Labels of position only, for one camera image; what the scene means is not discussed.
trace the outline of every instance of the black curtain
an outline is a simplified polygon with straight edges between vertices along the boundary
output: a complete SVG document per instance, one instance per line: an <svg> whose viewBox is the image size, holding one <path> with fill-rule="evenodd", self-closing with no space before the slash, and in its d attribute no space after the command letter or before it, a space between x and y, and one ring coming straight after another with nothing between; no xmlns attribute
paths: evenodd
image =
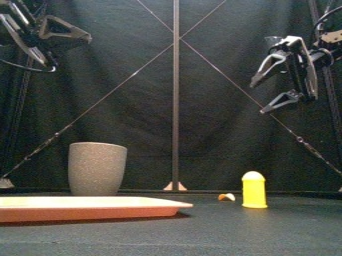
<svg viewBox="0 0 342 256"><path fill-rule="evenodd" d="M60 57L56 73L32 74L11 162L110 95L12 173L16 186L67 188L68 145L78 141L129 148L123 189L159 190L173 180L173 11L167 0L50 1L47 12L94 41ZM290 78L249 88L268 56L265 37L309 42L312 27L304 0L181 1L179 179L189 189L239 190L250 170L269 190L340 189L341 177L297 142L304 137L340 167L322 74L320 100L280 109L278 121L261 105L294 88Z"/></svg>

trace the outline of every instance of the cable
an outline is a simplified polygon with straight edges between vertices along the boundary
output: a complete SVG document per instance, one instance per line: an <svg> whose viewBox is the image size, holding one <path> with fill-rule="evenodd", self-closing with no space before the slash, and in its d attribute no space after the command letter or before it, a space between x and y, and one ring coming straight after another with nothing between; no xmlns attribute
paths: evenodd
<svg viewBox="0 0 342 256"><path fill-rule="evenodd" d="M337 7L334 10L332 10L330 12L328 12L328 13L320 18L320 20L318 20L317 23L314 24L313 33L314 33L314 31L316 31L318 25L320 25L321 23L324 23L325 19L326 19L329 16L332 16L336 12L338 12L341 9L342 9L342 6Z"/></svg>
<svg viewBox="0 0 342 256"><path fill-rule="evenodd" d="M24 69L26 71L31 71L31 72L54 73L58 70L56 66L52 66L51 70L44 70L44 69L36 69L36 68L30 68L30 67L22 66L22 65L19 65L16 63L12 63L12 62L10 62L10 61L7 61L4 59L0 59L0 62L3 62L7 65L11 65L11 66L14 66L16 68Z"/></svg>

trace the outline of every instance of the flat tray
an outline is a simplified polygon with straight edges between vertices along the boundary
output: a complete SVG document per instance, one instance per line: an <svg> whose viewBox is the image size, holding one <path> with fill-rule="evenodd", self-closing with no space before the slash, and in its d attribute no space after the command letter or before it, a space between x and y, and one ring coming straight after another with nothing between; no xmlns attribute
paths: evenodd
<svg viewBox="0 0 342 256"><path fill-rule="evenodd" d="M190 207L149 197L0 197L0 223L163 217Z"/></svg>

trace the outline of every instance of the black floor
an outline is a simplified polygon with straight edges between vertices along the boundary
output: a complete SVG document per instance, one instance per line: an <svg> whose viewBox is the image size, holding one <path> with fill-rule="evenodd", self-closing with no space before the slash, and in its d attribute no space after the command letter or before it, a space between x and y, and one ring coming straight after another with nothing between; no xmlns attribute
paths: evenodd
<svg viewBox="0 0 342 256"><path fill-rule="evenodd" d="M194 208L166 218L6 224L0 255L342 255L341 199L268 195L269 208L249 209L241 195L142 196Z"/></svg>

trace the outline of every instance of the robotic arm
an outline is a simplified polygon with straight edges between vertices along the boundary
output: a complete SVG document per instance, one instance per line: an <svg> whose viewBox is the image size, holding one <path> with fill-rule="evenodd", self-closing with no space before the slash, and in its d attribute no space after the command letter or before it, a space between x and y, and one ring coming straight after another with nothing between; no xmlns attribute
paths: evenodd
<svg viewBox="0 0 342 256"><path fill-rule="evenodd" d="M35 18L22 0L0 0L0 22L4 28L0 45L16 44L48 72L56 70L56 58L64 51L91 42L91 35L60 18L52 15Z"/></svg>
<svg viewBox="0 0 342 256"><path fill-rule="evenodd" d="M285 70L292 76L294 89L281 93L261 110L268 113L280 107L318 99L318 84L316 71L334 64L342 57L342 30L325 33L308 50L304 39L288 36L269 51L257 74L251 78L250 87L258 87L270 77Z"/></svg>

